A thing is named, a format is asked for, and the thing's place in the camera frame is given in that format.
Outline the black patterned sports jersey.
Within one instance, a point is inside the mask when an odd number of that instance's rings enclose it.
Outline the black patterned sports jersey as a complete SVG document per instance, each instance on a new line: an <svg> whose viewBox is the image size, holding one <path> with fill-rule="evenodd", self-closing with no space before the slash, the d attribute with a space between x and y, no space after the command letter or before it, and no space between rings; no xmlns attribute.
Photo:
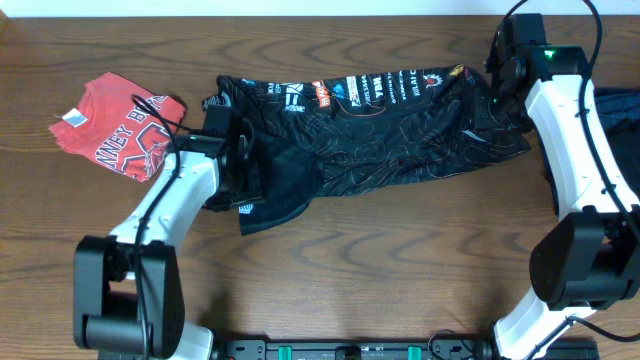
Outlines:
<svg viewBox="0 0 640 360"><path fill-rule="evenodd" d="M261 175L264 199L239 209L250 235L302 214L317 197L444 179L525 153L502 129L490 88L463 65L266 82L221 75L202 103L230 109Z"/></svg>

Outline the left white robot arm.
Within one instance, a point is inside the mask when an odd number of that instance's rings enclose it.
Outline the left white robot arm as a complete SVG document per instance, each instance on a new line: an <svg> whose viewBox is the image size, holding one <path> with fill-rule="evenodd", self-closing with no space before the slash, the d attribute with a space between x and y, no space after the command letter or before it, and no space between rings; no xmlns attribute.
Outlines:
<svg viewBox="0 0 640 360"><path fill-rule="evenodd" d="M210 359L212 330L185 319L177 255L196 215L263 198L251 163L254 127L211 106L202 129L170 139L156 183L105 237L85 236L74 258L73 338L107 359Z"/></svg>

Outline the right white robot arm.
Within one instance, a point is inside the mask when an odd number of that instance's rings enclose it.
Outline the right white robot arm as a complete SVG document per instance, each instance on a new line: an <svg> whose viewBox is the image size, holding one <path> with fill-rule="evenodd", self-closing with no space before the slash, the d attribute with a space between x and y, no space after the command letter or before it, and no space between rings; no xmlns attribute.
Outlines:
<svg viewBox="0 0 640 360"><path fill-rule="evenodd" d="M537 132L558 222L532 251L530 289L495 323L486 359L593 359L594 345L560 336L638 292L639 200L599 120L594 62L578 46L550 44L537 13L511 12L496 29L485 125Z"/></svg>

